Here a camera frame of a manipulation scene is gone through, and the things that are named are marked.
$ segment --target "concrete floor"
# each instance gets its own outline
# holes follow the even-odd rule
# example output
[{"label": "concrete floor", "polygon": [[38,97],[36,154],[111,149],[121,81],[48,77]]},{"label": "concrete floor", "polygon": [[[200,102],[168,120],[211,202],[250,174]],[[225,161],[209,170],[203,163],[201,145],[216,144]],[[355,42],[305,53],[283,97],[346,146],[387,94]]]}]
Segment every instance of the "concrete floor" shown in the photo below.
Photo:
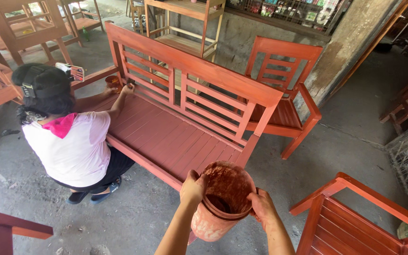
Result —
[{"label": "concrete floor", "polygon": [[[129,27],[131,19],[110,18]],[[68,46],[78,66],[94,72],[112,64],[106,35],[95,29],[85,48]],[[59,51],[54,57],[62,59]],[[44,62],[42,52],[24,56],[26,62]],[[399,75],[408,59],[395,54],[371,54],[349,82],[321,109],[323,119],[288,160],[280,151],[288,139],[263,135],[246,170],[258,187],[275,202],[286,229],[297,247],[307,212],[293,217],[288,209],[343,171],[408,209],[408,200],[397,183],[386,154],[376,144],[392,137],[388,123],[378,116],[389,105],[397,88],[404,85]],[[77,90],[79,97],[103,90],[104,82]],[[15,119],[16,104],[0,106],[0,134],[20,130]],[[14,237],[15,254],[153,254],[179,204],[179,194],[139,165],[127,173],[120,191],[99,205],[87,197],[79,205],[64,202],[69,191],[46,176],[41,162],[22,133],[0,137],[0,212],[50,225],[54,236],[47,240]],[[395,233],[399,220],[351,191],[335,196],[372,222]],[[247,217],[220,241],[196,240],[187,251],[201,254],[267,254],[267,239],[254,218]]]}]

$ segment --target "green glass bottle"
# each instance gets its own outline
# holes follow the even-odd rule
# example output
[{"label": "green glass bottle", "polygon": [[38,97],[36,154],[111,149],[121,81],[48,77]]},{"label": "green glass bottle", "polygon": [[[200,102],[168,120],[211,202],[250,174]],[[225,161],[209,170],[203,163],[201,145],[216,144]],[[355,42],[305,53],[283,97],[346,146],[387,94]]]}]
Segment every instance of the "green glass bottle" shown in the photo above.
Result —
[{"label": "green glass bottle", "polygon": [[89,33],[88,33],[88,31],[86,30],[86,28],[83,26],[83,35],[84,35],[84,38],[86,38],[86,41],[87,42],[90,42],[91,40],[89,39]]}]

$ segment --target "paint-stained hand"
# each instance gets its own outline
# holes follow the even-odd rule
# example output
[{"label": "paint-stained hand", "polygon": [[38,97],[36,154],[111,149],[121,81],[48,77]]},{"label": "paint-stained hand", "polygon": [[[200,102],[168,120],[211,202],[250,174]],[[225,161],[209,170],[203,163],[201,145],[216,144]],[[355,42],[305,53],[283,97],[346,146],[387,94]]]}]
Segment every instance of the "paint-stained hand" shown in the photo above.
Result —
[{"label": "paint-stained hand", "polygon": [[127,95],[134,94],[135,93],[135,85],[132,84],[132,83],[125,85],[122,88],[122,92],[127,94]]},{"label": "paint-stained hand", "polygon": [[117,92],[117,88],[109,88],[105,87],[105,90],[103,91],[103,95],[105,97],[109,97],[110,95],[114,94]]},{"label": "paint-stained hand", "polygon": [[260,188],[256,189],[258,194],[252,192],[246,198],[251,201],[253,207],[250,215],[255,217],[265,230],[266,225],[275,223],[279,220],[279,216],[268,192]]},{"label": "paint-stained hand", "polygon": [[195,170],[190,170],[180,189],[180,202],[198,206],[204,198],[207,183],[208,176],[206,174],[200,177]]}]

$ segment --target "chair seat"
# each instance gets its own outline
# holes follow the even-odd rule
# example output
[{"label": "chair seat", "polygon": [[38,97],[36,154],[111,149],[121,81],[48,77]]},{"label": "chair seat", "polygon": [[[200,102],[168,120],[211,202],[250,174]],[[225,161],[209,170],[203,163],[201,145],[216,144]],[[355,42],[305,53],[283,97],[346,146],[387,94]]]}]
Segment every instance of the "chair seat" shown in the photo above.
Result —
[{"label": "chair seat", "polygon": [[[265,107],[257,104],[251,115],[250,121],[258,123],[264,113]],[[295,110],[294,103],[287,99],[281,99],[280,103],[270,118],[269,125],[302,129],[302,123]]]},{"label": "chair seat", "polygon": [[310,254],[401,254],[399,239],[339,201],[321,207]]}]

